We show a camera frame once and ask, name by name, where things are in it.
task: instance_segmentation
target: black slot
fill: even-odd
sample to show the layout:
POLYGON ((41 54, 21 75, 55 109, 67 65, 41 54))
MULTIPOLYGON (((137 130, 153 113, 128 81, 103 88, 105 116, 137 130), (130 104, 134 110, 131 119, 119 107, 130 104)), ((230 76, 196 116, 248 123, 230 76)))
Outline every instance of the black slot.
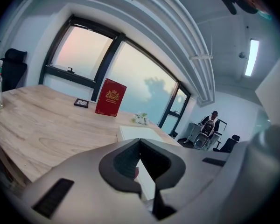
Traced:
POLYGON ((61 178, 33 207, 39 214, 50 218, 70 190, 74 181, 61 178))
POLYGON ((202 160, 202 162, 207 162, 213 165, 221 166, 223 167, 226 161, 219 160, 219 159, 212 159, 212 158, 205 158, 202 160))

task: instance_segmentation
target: window handle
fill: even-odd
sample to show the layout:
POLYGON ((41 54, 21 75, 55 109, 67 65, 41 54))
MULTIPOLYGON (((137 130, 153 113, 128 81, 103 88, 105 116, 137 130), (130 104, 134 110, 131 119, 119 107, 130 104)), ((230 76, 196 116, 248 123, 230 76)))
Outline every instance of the window handle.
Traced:
POLYGON ((68 67, 69 70, 67 70, 67 72, 74 74, 75 72, 73 72, 73 69, 71 67, 68 67))

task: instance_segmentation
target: wooden table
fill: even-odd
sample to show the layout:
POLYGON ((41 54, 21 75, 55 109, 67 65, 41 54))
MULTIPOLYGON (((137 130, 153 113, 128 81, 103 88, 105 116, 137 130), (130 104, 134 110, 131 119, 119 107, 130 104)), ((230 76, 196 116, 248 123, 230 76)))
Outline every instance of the wooden table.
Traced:
MULTIPOLYGON (((132 123, 131 113, 100 115, 95 113, 96 104, 89 103, 85 109, 74 106, 75 100, 44 85, 3 93, 0 159, 18 182, 21 179, 5 154, 33 182, 74 154, 117 142, 120 125, 144 126, 132 123)), ((145 127, 155 130, 164 142, 179 146, 158 126, 150 123, 145 127)))

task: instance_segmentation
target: window frame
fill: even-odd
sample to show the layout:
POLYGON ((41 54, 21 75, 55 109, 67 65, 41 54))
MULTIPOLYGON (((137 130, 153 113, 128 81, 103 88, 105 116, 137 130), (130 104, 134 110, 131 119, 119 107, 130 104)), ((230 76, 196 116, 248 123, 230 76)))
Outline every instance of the window frame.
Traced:
POLYGON ((47 55, 44 59, 44 62, 42 65, 42 70, 40 73, 39 84, 43 84, 45 74, 51 74, 53 76, 57 76, 57 77, 66 79, 66 80, 72 81, 74 83, 93 88, 91 100, 97 101, 97 98, 98 98, 98 95, 100 92, 100 88, 101 88, 102 82, 104 81, 104 78, 106 76, 107 70, 108 70, 109 66, 111 65, 112 59, 115 56, 115 54, 116 54, 117 50, 119 49, 119 46, 122 42, 128 43, 129 45, 131 45, 132 47, 137 49, 139 52, 144 54, 146 57, 148 57, 150 60, 152 60, 156 65, 158 65, 163 71, 165 71, 176 82, 173 92, 170 96, 169 102, 167 104, 167 107, 158 124, 158 127, 162 128, 168 115, 175 116, 178 118, 178 120, 172 130, 172 131, 174 131, 186 109, 186 106, 188 104, 191 94, 182 85, 181 81, 179 81, 176 78, 176 76, 166 66, 164 66, 156 57, 154 57, 146 49, 141 47, 139 44, 134 42, 132 39, 126 37, 126 35, 124 33, 117 32, 117 31, 115 31, 111 28, 108 28, 104 25, 101 25, 97 22, 90 21, 90 20, 84 19, 84 18, 79 18, 79 17, 76 17, 75 15, 72 15, 64 23, 64 25, 60 28, 56 37, 54 38, 54 40, 47 52, 47 55), (101 64, 98 68, 98 71, 95 75, 94 80, 88 79, 86 77, 83 77, 83 76, 80 76, 77 74, 67 72, 65 70, 61 70, 61 69, 53 67, 51 65, 54 55, 55 55, 56 51, 58 50, 59 45, 62 42, 62 39, 64 38, 64 36, 66 35, 66 33, 68 32, 70 27, 79 27, 79 28, 89 29, 93 32, 99 33, 101 35, 104 35, 104 36, 107 36, 108 38, 113 39, 110 47, 108 48, 107 52, 105 53, 105 55, 101 61, 101 64), (181 113, 177 114, 175 112, 170 111, 170 109, 172 107, 172 104, 174 102, 174 99, 175 99, 179 89, 181 89, 187 95, 187 98, 184 102, 181 113))

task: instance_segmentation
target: book cover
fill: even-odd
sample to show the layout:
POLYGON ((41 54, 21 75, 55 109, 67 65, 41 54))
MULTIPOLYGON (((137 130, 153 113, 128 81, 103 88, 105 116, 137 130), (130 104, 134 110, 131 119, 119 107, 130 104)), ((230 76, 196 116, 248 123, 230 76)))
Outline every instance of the book cover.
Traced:
POLYGON ((110 79, 106 79, 98 97, 95 113, 117 116, 125 92, 126 86, 110 79))

